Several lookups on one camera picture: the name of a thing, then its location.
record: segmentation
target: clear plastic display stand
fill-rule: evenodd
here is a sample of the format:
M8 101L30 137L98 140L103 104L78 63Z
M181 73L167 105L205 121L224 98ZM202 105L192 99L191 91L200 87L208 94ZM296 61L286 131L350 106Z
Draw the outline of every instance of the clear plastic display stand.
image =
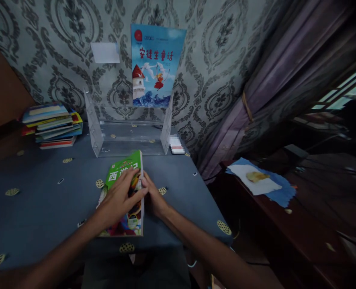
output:
M112 104L95 101L95 92L84 88L91 145L96 157L128 156L136 150L143 155L166 155L171 131L171 96L167 108L134 107L132 95Z

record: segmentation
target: book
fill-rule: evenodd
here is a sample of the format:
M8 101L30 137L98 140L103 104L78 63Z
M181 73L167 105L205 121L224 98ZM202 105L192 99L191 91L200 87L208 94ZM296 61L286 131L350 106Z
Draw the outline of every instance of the book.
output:
M67 118L67 116L58 116L58 117L55 117L55 118L50 118L50 119L46 119L46 120L39 120L37 122L31 122L31 123L28 123L27 124L27 127L31 128L31 127L34 127L34 126L39 126L41 124L47 124L49 122L53 122L53 121L57 121L57 120L62 120L62 119L65 119Z
M72 116L72 123L77 124L83 122L82 118L77 112L71 113Z
M43 142L40 145L40 149L57 149L62 147L71 147L74 145L75 140L76 136L73 136L71 139L62 141Z
M111 165L96 208L99 207L101 202L106 197L108 190L115 184L122 172L127 170L129 167L133 167L134 169L139 168L140 171L131 181L128 197L133 196L142 188L142 182L139 178L140 176L143 177L142 152L136 151L123 161ZM99 237L143 236L144 211L143 198L125 216L123 216L118 223L104 230Z
M70 113L63 104L54 102L52 104L44 104L39 106L32 106L28 108L23 114L23 123L37 122L39 120L46 120L58 116L69 116Z
M46 140L57 140L59 138L67 138L67 137L72 137L72 136L76 136L76 135L80 135L83 133L83 123L79 123L79 124L76 124L74 126L79 126L78 129L75 129L75 130L71 130L69 132L66 132L64 134L61 134L61 135L56 135L56 136L53 136L51 138L46 138L44 139L43 137L41 136L37 136L36 137L36 142L43 142L43 141L46 141Z
M40 125L37 126L37 130L47 130L47 129L50 129L50 128L55 128L57 126L61 126L63 124L69 124L69 123L73 123L72 117L66 117L66 118L61 119L61 120L56 120L56 121L49 122L49 123L46 123L46 124L40 124Z
M67 133L67 132L71 132L71 131L78 130L78 129L80 129L80 125L79 124L75 124L75 125L73 125L71 127L65 128L65 129L60 130L60 131L53 131L53 132L43 133L41 135L38 135L38 137L42 138L43 140L47 140L49 138L54 138L55 136L63 135L65 133Z
M133 105L168 107L186 30L131 24Z
M36 128L29 128L27 126L23 127L23 129L21 130L21 135L25 136L25 135L30 135L30 134L34 134L36 131Z
M74 127L74 125L73 125L72 123L69 123L69 124L61 124L61 125L56 126L56 127L54 127L54 128L37 132L37 133L35 133L35 135L47 134L47 133L50 133L50 132L65 130L65 129L67 129L67 128L73 128L73 127Z

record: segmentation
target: hand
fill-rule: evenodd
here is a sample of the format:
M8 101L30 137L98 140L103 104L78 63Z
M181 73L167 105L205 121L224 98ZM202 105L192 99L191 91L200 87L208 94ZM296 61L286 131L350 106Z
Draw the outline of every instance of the hand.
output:
M157 187L154 185L154 182L150 179L147 172L144 171L143 174L144 177L142 179L142 185L148 188L153 213L161 219L165 214L167 214L170 207L158 191Z
M97 234L117 223L148 193L147 186L144 186L145 188L136 192L131 198L128 197L127 193L131 180L137 173L139 173L139 169L134 170L132 167L123 171L122 175L110 188L102 203L89 219L90 222L94 223Z

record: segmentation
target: wallpaper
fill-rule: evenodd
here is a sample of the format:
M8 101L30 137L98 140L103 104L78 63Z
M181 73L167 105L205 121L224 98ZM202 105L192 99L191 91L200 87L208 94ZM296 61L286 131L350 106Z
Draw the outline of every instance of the wallpaper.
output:
M96 102L120 104L115 112L126 119L134 114L130 24L187 29L173 125L195 155L240 97L287 2L0 0L0 51L36 102L60 100L83 114L87 87ZM117 43L121 62L94 63L89 42ZM112 119L103 106L96 109Z

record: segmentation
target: blue cloth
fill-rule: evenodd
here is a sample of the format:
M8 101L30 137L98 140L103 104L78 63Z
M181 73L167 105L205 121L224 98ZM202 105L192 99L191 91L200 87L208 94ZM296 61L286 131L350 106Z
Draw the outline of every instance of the blue cloth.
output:
M260 169L256 165L253 165L250 161L247 159L240 158L238 161L234 162L232 165L251 165L255 167L257 170L259 170L261 173L270 175L270 179L274 181L276 184L282 186L281 189L272 191L270 193L265 194L269 199L272 201L275 201L277 204L279 204L281 207L286 208L289 205L289 201L296 195L296 190L295 188L291 187L291 184L285 179L284 177L273 173L271 171L266 171L263 169ZM232 171L227 168L226 173L235 175L232 173Z

